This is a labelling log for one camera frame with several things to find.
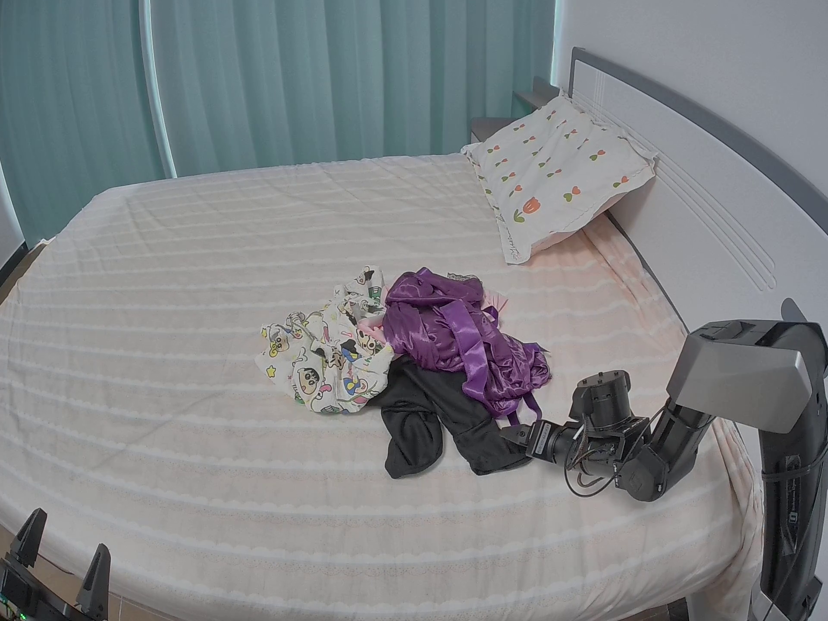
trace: white pillowcase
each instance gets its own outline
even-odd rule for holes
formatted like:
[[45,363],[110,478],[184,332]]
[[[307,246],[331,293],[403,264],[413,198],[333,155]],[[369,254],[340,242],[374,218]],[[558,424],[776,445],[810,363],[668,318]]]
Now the white pillowcase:
[[495,212],[507,263],[583,228],[654,176],[655,154],[559,96],[462,152]]

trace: black pants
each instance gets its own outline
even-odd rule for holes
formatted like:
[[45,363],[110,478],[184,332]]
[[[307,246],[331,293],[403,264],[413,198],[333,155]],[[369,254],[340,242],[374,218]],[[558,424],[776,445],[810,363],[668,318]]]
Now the black pants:
[[423,370],[409,357],[391,364],[388,387],[370,402],[391,433],[385,469],[393,479],[428,469],[443,452],[442,421],[475,474],[511,470],[531,460],[500,436],[488,410],[463,393],[465,373]]

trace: teal curtain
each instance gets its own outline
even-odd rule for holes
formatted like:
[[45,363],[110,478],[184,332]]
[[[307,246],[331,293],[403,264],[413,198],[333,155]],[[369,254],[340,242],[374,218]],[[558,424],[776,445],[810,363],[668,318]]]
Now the teal curtain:
[[0,0],[0,161],[24,234],[54,234],[95,193],[173,167],[457,151],[472,117],[523,114],[512,90],[549,77],[554,10],[555,0]]
[[164,176],[138,0],[0,0],[0,162],[30,246],[101,191]]

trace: white headboard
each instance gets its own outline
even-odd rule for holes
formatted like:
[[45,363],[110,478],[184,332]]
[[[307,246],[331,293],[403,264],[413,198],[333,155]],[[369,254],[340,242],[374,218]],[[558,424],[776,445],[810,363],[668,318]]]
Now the white headboard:
[[689,329],[778,320],[783,302],[786,319],[798,306],[828,329],[828,199],[808,180],[698,103],[581,48],[569,94],[658,150],[656,179],[611,213]]

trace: bed sheet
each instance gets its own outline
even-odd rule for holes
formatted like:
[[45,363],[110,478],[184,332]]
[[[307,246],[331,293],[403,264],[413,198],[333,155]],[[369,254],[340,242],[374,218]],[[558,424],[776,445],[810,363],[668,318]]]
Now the bed sheet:
[[[756,473],[717,420],[655,503],[577,499],[543,462],[475,476],[447,441],[391,480],[376,408],[319,416],[254,365],[264,322],[366,264],[428,266],[509,299],[549,350],[536,398],[622,367],[652,415],[677,316],[606,217],[520,267],[460,155],[239,171],[96,197],[0,307],[0,521],[49,513],[42,552],[184,619],[622,618],[705,589],[738,618],[761,559]],[[522,418],[529,421],[531,412]]]

